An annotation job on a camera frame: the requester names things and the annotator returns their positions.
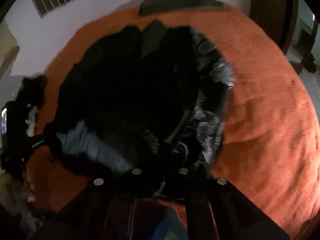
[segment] metal rivet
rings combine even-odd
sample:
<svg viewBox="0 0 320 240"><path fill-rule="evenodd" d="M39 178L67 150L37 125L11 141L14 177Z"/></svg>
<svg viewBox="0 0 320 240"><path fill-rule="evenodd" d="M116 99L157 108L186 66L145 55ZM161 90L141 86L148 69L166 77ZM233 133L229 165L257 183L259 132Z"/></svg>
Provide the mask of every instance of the metal rivet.
<svg viewBox="0 0 320 240"><path fill-rule="evenodd" d="M104 183L103 179L95 179L93 184L96 186L101 186Z"/></svg>
<svg viewBox="0 0 320 240"><path fill-rule="evenodd" d="M181 175L187 175L189 173L188 169L187 168L180 168L179 169L179 173Z"/></svg>
<svg viewBox="0 0 320 240"><path fill-rule="evenodd" d="M227 181L225 178L223 178L223 177L220 177L220 178L217 179L217 183L218 183L219 185L226 185L227 182L228 182L228 181Z"/></svg>
<svg viewBox="0 0 320 240"><path fill-rule="evenodd" d="M142 171L141 171L139 168L135 168L135 169L133 169L133 170L131 171L131 173L132 173L133 175L140 175L141 172L142 172Z"/></svg>

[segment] orange blanket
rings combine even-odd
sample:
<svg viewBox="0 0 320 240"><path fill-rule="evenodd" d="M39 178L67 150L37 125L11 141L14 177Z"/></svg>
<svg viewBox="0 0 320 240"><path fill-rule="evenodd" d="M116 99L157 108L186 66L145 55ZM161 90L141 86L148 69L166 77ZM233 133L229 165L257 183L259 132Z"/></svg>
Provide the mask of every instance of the orange blanket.
<svg viewBox="0 0 320 240"><path fill-rule="evenodd" d="M281 50L239 10L186 11L139 17L138 8L113 13L76 32L46 71L46 102L38 131L53 121L59 86L74 63L99 38L127 25L141 30L159 19L166 26L192 25L230 62L230 92L223 151L212 171L251 199L291 237L303 231L320 208L319 125L311 99ZM48 148L28 163L36 206L55 211L85 186L87 178L63 169Z"/></svg>

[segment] round metal stud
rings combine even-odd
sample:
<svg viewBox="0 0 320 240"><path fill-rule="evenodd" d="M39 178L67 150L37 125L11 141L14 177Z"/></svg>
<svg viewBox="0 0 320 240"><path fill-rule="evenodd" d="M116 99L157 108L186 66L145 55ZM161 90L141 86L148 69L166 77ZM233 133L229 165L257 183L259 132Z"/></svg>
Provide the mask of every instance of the round metal stud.
<svg viewBox="0 0 320 240"><path fill-rule="evenodd" d="M225 178L223 178L223 177L217 178L217 183L218 183L219 185L226 185L227 182L228 182L228 181L227 181Z"/></svg>
<svg viewBox="0 0 320 240"><path fill-rule="evenodd" d="M135 168L135 169L133 169L132 171L131 171L131 173L133 174L133 175L140 175L141 174L141 169L139 169L139 168Z"/></svg>
<svg viewBox="0 0 320 240"><path fill-rule="evenodd" d="M179 169L179 173L181 175L187 175L189 173L188 169L187 168L180 168Z"/></svg>
<svg viewBox="0 0 320 240"><path fill-rule="evenodd" d="M93 181L93 184L94 184L95 186L101 186L103 183L104 183L103 179L95 179L95 180Z"/></svg>

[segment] orange bedspread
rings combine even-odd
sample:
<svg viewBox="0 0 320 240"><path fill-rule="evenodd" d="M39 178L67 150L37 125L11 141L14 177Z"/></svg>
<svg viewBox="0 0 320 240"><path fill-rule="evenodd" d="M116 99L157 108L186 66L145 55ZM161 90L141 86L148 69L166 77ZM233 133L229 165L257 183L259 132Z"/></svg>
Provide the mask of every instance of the orange bedspread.
<svg viewBox="0 0 320 240"><path fill-rule="evenodd" d="M320 208L319 125L311 99L280 49L239 10L188 11L138 17L138 8L113 13L76 32L46 71L46 101L38 131L53 121L59 86L74 63L99 38L127 25L144 29L159 19L167 26L192 25L230 62L230 92L223 151L212 171L224 176L291 237L307 228ZM28 163L36 206L55 211L86 185L39 149Z"/></svg>

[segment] silver button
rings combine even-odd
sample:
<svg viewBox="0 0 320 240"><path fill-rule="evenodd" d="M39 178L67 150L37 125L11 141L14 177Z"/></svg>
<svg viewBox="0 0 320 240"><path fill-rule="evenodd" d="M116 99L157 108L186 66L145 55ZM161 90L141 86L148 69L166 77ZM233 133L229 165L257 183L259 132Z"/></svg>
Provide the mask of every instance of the silver button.
<svg viewBox="0 0 320 240"><path fill-rule="evenodd" d="M181 175L187 175L189 173L188 169L187 168L180 168L179 169L179 173Z"/></svg>
<svg viewBox="0 0 320 240"><path fill-rule="evenodd" d="M131 173L132 173L133 175L140 175L141 172L142 172L142 171L141 171L139 168L135 168L135 169L133 169L133 170L131 171Z"/></svg>
<svg viewBox="0 0 320 240"><path fill-rule="evenodd" d="M93 184L96 186L101 186L104 183L103 179L95 179Z"/></svg>
<svg viewBox="0 0 320 240"><path fill-rule="evenodd" d="M227 182L228 182L228 181L227 181L225 178L223 178L223 177L220 177L220 178L217 179L217 183L218 183L219 185L226 185Z"/></svg>

